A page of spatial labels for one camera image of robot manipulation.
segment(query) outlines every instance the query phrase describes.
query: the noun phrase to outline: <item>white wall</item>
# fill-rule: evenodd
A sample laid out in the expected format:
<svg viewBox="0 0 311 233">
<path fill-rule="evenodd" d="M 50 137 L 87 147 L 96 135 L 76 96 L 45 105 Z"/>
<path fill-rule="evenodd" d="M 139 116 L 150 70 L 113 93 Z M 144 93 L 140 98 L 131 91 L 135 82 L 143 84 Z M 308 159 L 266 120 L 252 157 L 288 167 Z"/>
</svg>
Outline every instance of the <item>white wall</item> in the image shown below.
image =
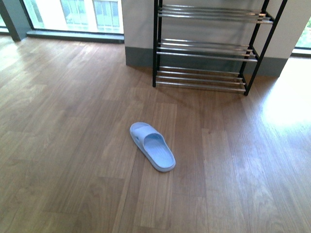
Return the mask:
<svg viewBox="0 0 311 233">
<path fill-rule="evenodd" d="M 167 0 L 166 4 L 260 9 L 259 0 Z M 281 0 L 270 1 L 268 11 L 275 16 Z M 153 0 L 122 0 L 125 46 L 152 49 Z M 311 16 L 310 0 L 288 0 L 282 18 L 267 50 L 266 57 L 289 58 Z M 183 38 L 205 41 L 248 44 L 254 24 L 224 23 L 163 18 L 163 38 Z M 261 50 L 271 26 L 261 25 L 255 42 Z"/>
</svg>

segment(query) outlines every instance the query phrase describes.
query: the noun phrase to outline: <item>metal rod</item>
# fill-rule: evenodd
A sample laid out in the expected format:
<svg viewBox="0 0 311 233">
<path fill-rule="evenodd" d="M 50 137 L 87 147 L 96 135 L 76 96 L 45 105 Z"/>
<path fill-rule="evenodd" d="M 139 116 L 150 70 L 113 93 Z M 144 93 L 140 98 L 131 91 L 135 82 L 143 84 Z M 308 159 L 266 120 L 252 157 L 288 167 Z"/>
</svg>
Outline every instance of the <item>metal rod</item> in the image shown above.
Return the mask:
<svg viewBox="0 0 311 233">
<path fill-rule="evenodd" d="M 253 51 L 253 54 L 255 55 L 256 59 L 259 60 L 259 54 L 257 53 L 256 49 L 254 48 L 254 46 L 252 46 L 252 51 Z"/>
<path fill-rule="evenodd" d="M 157 12 L 158 12 L 158 0 L 154 1 L 154 44 L 153 44 L 153 70 L 152 70 L 152 86 L 156 86 L 156 73 L 157 73 Z"/>
<path fill-rule="evenodd" d="M 191 45 L 191 44 L 177 44 L 177 43 L 166 43 L 166 42 L 159 43 L 159 45 L 183 46 L 183 47 L 194 47 L 194 48 L 216 49 L 216 50 L 249 51 L 249 52 L 252 51 L 252 50 L 248 50 L 247 48 L 245 48 L 245 49 L 222 48 L 222 47 L 216 48 L 212 45 L 211 46 L 197 46 L 197 45 Z"/>
<path fill-rule="evenodd" d="M 163 0 L 159 0 L 159 7 L 162 7 L 162 5 L 163 5 Z M 161 42 L 161 39 L 162 39 L 162 18 L 160 17 L 158 18 L 158 31 L 157 31 L 157 43 L 158 44 Z M 161 62 L 160 55 L 157 55 L 156 61 L 157 61 L 156 70 L 158 71 L 160 67 L 160 62 Z"/>
<path fill-rule="evenodd" d="M 203 41 L 195 41 L 195 40 L 162 39 L 162 41 L 184 42 L 184 43 L 194 43 L 194 44 L 225 45 L 225 46 L 235 46 L 235 47 L 249 47 L 249 45 L 237 45 L 237 44 L 216 43 L 216 42 L 203 42 Z"/>
<path fill-rule="evenodd" d="M 170 82 L 156 82 L 158 84 L 167 84 L 167 85 L 177 85 L 177 86 L 188 86 L 188 87 L 199 87 L 215 90 L 224 90 L 224 91 L 242 91 L 245 89 L 232 88 L 232 87 L 222 87 L 222 86 L 211 86 L 211 85 L 197 85 L 197 84 L 185 84 L 185 83 L 170 83 Z"/>
<path fill-rule="evenodd" d="M 158 73 L 178 74 L 178 75 L 190 75 L 190 76 L 197 76 L 197 77 L 209 77 L 209 78 L 220 78 L 220 79 L 242 80 L 242 78 L 233 77 L 233 76 L 222 76 L 222 75 L 211 75 L 211 74 L 195 74 L 195 73 L 183 73 L 183 72 L 173 72 L 173 71 L 164 71 L 164 70 L 159 70 Z"/>
<path fill-rule="evenodd" d="M 244 93 L 244 95 L 246 95 L 246 96 L 248 95 L 249 90 L 250 90 L 251 87 L 252 87 L 252 84 L 253 84 L 253 82 L 254 82 L 254 79 L 255 79 L 255 77 L 256 77 L 256 75 L 257 75 L 257 72 L 258 72 L 258 70 L 259 70 L 259 67 L 260 67 L 260 65 L 261 65 L 261 62 L 262 62 L 262 60 L 263 60 L 263 58 L 264 58 L 264 55 L 265 55 L 265 53 L 266 53 L 266 51 L 267 51 L 267 49 L 268 49 L 268 46 L 269 46 L 270 41 L 271 41 L 271 39 L 272 39 L 272 36 L 273 36 L 273 34 L 274 34 L 275 30 L 276 30 L 276 26 L 277 26 L 277 24 L 278 24 L 278 22 L 279 22 L 279 20 L 280 20 L 280 18 L 281 18 L 281 16 L 282 16 L 282 13 L 283 13 L 283 11 L 284 11 L 284 8 L 285 8 L 285 6 L 286 6 L 286 3 L 287 3 L 287 0 L 283 0 L 282 3 L 281 3 L 281 6 L 280 6 L 280 8 L 279 8 L 279 10 L 278 10 L 278 13 L 277 13 L 277 15 L 276 15 L 275 21 L 274 21 L 274 23 L 273 23 L 273 26 L 272 26 L 272 28 L 271 28 L 271 30 L 270 30 L 270 32 L 269 32 L 268 38 L 267 38 L 267 40 L 266 40 L 266 43 L 265 43 L 264 46 L 263 46 L 262 52 L 261 52 L 261 54 L 260 54 L 260 58 L 259 58 L 259 60 L 258 60 L 258 63 L 257 63 L 257 65 L 256 65 L 256 67 L 255 67 L 255 70 L 254 70 L 254 72 L 253 72 L 252 78 L 251 78 L 251 80 L 249 81 L 249 83 L 248 83 L 248 85 L 247 85 L 247 90 L 246 90 L 245 93 Z"/>
<path fill-rule="evenodd" d="M 203 16 L 228 16 L 228 17 L 249 17 L 249 18 L 267 18 L 264 13 L 241 13 L 241 12 L 222 12 L 222 11 L 178 11 L 175 9 L 160 9 L 159 13 L 184 14 L 184 15 L 203 15 Z"/>
<path fill-rule="evenodd" d="M 242 82 L 245 83 L 244 88 L 245 88 L 245 90 L 247 90 L 247 82 L 246 82 L 246 79 L 245 79 L 245 77 L 244 77 L 243 74 L 241 75 L 241 77 L 242 77 L 242 80 L 243 80 Z"/>
<path fill-rule="evenodd" d="M 196 55 L 196 54 L 185 54 L 185 53 L 172 53 L 172 52 L 156 52 L 156 53 L 157 53 L 157 54 L 162 54 L 162 55 L 201 57 L 201 58 L 211 58 L 211 59 L 219 59 L 219 60 L 227 60 L 227 61 L 257 62 L 256 59 L 245 59 L 245 58 L 216 57 L 216 56 Z"/>
<path fill-rule="evenodd" d="M 256 24 L 272 24 L 271 21 L 268 20 L 250 20 L 250 19 L 235 19 L 231 17 L 208 17 L 208 16 L 183 16 L 183 15 L 172 15 L 172 14 L 158 14 L 159 17 L 173 17 L 173 18 L 193 18 L 193 19 L 204 19 L 204 20 L 222 20 L 222 21 L 234 21 L 234 22 L 246 22 L 246 23 L 256 23 Z"/>
<path fill-rule="evenodd" d="M 165 47 L 157 47 L 158 51 L 161 50 L 170 50 L 170 51 L 186 51 L 186 52 L 199 52 L 199 53 L 217 53 L 217 54 L 224 54 L 224 55 L 235 55 L 235 56 L 254 56 L 252 54 L 243 54 L 243 53 L 234 53 L 234 52 L 218 52 L 218 51 L 198 51 L 198 50 L 188 50 L 188 49 L 177 49 L 177 48 L 165 48 Z"/>
<path fill-rule="evenodd" d="M 180 78 L 180 77 L 160 76 L 160 75 L 157 75 L 156 77 L 157 78 L 161 78 L 161 79 L 173 79 L 173 80 L 181 80 L 181 81 L 197 81 L 197 82 L 207 82 L 207 83 L 244 85 L 244 83 L 229 82 L 229 81 L 219 81 L 219 80 L 212 80 L 212 79 L 192 79 L 192 78 Z"/>
<path fill-rule="evenodd" d="M 238 75 L 238 72 L 225 72 L 218 70 L 206 70 L 206 69 L 191 69 L 191 68 L 182 68 L 182 67 L 160 67 L 162 69 L 181 69 L 181 70 L 191 70 L 191 71 L 202 71 L 202 72 L 211 72 L 211 73 L 223 73 L 223 74 L 233 74 Z"/>
<path fill-rule="evenodd" d="M 175 8 L 184 8 L 184 9 L 207 9 L 215 11 L 240 11 L 240 12 L 261 12 L 261 10 L 246 10 L 246 9 L 236 9 L 236 8 L 216 8 L 216 7 L 196 7 L 196 6 L 186 6 L 186 5 L 169 5 L 165 4 L 163 7 L 175 7 Z"/>
</svg>

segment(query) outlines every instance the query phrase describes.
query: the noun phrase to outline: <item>wooden floor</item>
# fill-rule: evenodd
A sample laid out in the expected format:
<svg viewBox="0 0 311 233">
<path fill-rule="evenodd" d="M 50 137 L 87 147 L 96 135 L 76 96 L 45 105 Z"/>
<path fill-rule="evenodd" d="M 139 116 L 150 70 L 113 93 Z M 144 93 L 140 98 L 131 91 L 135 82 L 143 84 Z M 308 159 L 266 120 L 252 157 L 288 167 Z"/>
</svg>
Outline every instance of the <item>wooden floor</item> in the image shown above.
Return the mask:
<svg viewBox="0 0 311 233">
<path fill-rule="evenodd" d="M 310 233 L 311 60 L 241 94 L 151 86 L 124 45 L 0 37 L 0 233 Z M 160 131 L 157 172 L 129 134 Z"/>
</svg>

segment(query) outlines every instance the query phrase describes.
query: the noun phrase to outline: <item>slipper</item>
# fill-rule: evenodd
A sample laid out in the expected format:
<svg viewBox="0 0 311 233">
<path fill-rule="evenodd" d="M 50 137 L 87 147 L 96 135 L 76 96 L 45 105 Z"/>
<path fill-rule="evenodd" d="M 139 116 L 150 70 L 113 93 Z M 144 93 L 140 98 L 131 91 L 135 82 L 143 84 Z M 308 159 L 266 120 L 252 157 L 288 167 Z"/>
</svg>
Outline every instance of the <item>slipper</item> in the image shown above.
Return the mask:
<svg viewBox="0 0 311 233">
<path fill-rule="evenodd" d="M 143 122 L 134 123 L 130 128 L 130 134 L 155 169 L 166 172 L 175 167 L 175 158 L 164 137 L 151 125 Z"/>
</svg>

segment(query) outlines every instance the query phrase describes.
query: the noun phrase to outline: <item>wall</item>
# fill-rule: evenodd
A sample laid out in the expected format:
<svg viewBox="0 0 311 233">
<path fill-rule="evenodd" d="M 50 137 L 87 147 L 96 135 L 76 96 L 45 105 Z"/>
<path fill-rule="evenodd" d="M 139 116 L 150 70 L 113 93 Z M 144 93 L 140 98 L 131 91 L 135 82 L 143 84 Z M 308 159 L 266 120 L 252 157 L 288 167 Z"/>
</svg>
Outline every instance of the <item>wall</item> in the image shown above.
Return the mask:
<svg viewBox="0 0 311 233">
<path fill-rule="evenodd" d="M 189 0 L 167 0 L 166 4 L 189 4 Z M 268 12 L 276 15 L 281 0 L 270 1 Z M 197 0 L 197 6 L 260 9 L 258 0 Z M 126 62 L 132 66 L 151 66 L 153 47 L 152 0 L 122 0 Z M 305 25 L 311 16 L 310 0 L 289 0 L 263 60 L 259 74 L 278 76 L 290 57 Z M 176 19 L 163 19 L 163 37 L 197 39 L 206 41 L 248 44 L 253 24 L 224 23 L 215 21 L 183 20 L 182 26 L 175 25 Z M 262 25 L 255 42 L 261 51 L 271 26 Z"/>
</svg>

